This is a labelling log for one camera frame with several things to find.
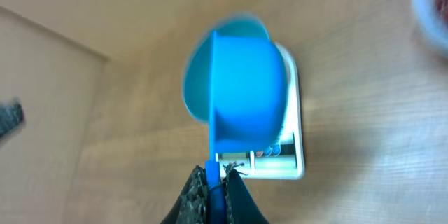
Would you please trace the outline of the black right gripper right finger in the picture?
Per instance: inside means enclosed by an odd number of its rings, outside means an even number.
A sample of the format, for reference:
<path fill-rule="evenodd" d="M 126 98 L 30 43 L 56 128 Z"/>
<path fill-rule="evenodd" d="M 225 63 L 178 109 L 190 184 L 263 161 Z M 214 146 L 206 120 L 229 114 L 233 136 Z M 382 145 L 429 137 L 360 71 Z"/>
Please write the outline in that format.
<path fill-rule="evenodd" d="M 237 171 L 238 166 L 240 164 L 236 162 L 223 166 L 226 173 L 224 184 L 227 222 L 229 224 L 268 224 L 268 220 L 257 207 L 241 178 L 242 173 Z"/>

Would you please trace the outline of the blue measuring scoop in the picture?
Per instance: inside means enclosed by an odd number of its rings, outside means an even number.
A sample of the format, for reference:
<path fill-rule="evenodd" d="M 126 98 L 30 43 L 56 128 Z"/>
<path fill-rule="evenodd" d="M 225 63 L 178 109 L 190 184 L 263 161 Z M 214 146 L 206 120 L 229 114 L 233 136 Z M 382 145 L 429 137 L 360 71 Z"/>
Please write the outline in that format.
<path fill-rule="evenodd" d="M 226 223 L 225 190 L 216 155 L 260 151 L 277 137 L 287 104 L 287 77 L 277 47 L 263 38 L 211 35 L 209 64 L 210 223 Z"/>

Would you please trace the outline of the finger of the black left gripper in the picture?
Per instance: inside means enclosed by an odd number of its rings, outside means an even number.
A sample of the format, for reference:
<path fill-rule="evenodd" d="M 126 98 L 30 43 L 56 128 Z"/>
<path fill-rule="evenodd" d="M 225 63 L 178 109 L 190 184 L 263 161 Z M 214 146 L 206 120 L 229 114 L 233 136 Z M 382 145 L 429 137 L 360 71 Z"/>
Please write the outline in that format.
<path fill-rule="evenodd" d="M 1 139 L 6 138 L 25 123 L 25 113 L 18 99 L 1 102 Z"/>

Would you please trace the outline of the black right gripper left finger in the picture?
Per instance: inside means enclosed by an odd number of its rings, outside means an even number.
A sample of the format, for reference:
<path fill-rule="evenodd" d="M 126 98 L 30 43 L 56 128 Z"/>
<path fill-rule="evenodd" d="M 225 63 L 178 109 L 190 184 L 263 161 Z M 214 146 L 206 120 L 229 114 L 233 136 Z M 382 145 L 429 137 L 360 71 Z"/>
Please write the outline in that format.
<path fill-rule="evenodd" d="M 205 224 L 208 188 L 205 169 L 196 166 L 161 224 Z"/>

